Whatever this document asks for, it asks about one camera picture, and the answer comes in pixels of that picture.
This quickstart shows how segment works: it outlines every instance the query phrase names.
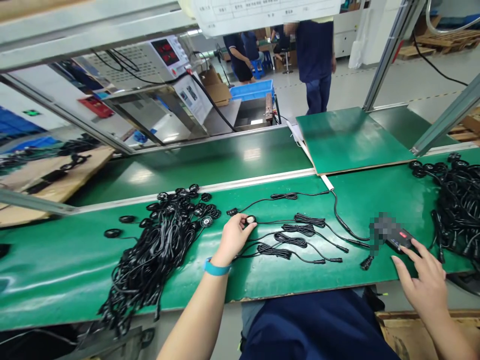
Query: metal shelf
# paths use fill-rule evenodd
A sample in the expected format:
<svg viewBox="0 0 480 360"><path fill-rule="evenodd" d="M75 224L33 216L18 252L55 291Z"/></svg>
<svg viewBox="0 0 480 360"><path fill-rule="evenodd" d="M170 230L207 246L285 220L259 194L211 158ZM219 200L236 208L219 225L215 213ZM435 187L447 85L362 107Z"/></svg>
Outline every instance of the metal shelf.
<svg viewBox="0 0 480 360"><path fill-rule="evenodd" d="M0 23L0 73L196 27L177 1L96 0Z"/></svg>

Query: green exit sign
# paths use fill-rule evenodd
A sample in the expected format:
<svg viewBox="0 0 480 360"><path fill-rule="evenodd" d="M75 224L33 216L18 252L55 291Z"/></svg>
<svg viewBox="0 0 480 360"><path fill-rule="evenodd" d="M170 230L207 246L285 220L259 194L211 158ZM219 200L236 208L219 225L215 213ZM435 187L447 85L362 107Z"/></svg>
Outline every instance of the green exit sign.
<svg viewBox="0 0 480 360"><path fill-rule="evenodd" d="M37 110L25 110L25 111L22 111L22 113L27 114L28 116L42 115Z"/></svg>

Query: wrist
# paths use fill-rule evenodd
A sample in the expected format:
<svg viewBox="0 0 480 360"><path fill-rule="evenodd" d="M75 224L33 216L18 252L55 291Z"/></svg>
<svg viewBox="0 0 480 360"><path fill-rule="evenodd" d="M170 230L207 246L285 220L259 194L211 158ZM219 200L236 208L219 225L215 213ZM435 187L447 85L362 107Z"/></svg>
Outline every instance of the wrist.
<svg viewBox="0 0 480 360"><path fill-rule="evenodd" d="M217 251L210 259L210 263L219 268L225 268L232 263L230 256L222 254L220 251Z"/></svg>
<svg viewBox="0 0 480 360"><path fill-rule="evenodd" d="M440 309L435 311L419 311L418 315L425 324L426 328L437 328L444 324L452 322L448 309Z"/></svg>

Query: person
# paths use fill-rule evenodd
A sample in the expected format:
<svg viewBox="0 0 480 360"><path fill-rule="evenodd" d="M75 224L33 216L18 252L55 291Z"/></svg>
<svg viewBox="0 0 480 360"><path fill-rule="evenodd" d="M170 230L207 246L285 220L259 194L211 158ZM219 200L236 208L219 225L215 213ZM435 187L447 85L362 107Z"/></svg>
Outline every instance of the person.
<svg viewBox="0 0 480 360"><path fill-rule="evenodd" d="M244 43L238 33L225 35L223 42L227 48L231 59L231 67L238 81L242 84L251 84L255 82L253 78L252 63L245 53Z"/></svg>
<svg viewBox="0 0 480 360"><path fill-rule="evenodd" d="M306 85L306 114L326 112L332 73L337 70L333 20L292 22L284 25L284 31L287 36L295 34L299 77Z"/></svg>
<svg viewBox="0 0 480 360"><path fill-rule="evenodd" d="M283 62L284 58L280 54L283 53L282 50L290 48L290 37L285 36L283 25L277 25L273 27L273 31L271 32L270 36L270 42L273 43L275 38L277 38L278 41L273 48L273 55L278 60Z"/></svg>
<svg viewBox="0 0 480 360"><path fill-rule="evenodd" d="M253 31L244 31L241 33L241 40L243 41L243 45L245 47L246 57L252 60L260 60L260 62L264 62L265 54L259 51L259 41L255 36Z"/></svg>
<svg viewBox="0 0 480 360"><path fill-rule="evenodd" d="M205 263L200 284L157 360L210 359L222 320L229 266L257 225L245 226L246 218L236 214L223 227L218 250ZM418 278L411 278L400 258L392 256L392 260L406 298L423 321L439 358L477 359L450 317L442 265L418 241L412 244L418 254L401 249L414 262ZM339 289L266 300L250 322L240 359L398 360L361 295Z"/></svg>

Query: blue wristband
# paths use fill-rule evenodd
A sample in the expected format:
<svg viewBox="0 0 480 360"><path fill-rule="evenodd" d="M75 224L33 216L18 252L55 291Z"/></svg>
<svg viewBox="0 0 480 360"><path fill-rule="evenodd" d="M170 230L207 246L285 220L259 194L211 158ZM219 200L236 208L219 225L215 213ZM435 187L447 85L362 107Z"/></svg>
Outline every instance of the blue wristband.
<svg viewBox="0 0 480 360"><path fill-rule="evenodd" d="M213 276L223 276L225 274L228 274L229 271L230 271L230 268L232 267L232 265L228 265L228 266L225 266L225 267L219 267L219 266L215 266L213 265L211 262L210 262L210 259L212 257L208 257L206 260L205 260L205 265L203 266L203 269L209 273L210 275L213 275Z"/></svg>

